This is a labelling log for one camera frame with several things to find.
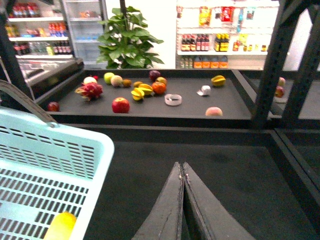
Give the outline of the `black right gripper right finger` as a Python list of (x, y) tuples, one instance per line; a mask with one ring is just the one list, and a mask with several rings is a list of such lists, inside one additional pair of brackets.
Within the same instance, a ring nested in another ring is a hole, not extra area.
[(183, 210), (192, 240), (253, 240), (187, 163), (183, 163)]

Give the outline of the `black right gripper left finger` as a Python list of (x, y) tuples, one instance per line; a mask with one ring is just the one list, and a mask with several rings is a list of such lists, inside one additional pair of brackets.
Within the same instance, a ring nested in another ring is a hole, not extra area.
[(134, 240), (180, 240), (182, 238), (184, 180), (175, 162), (148, 217)]

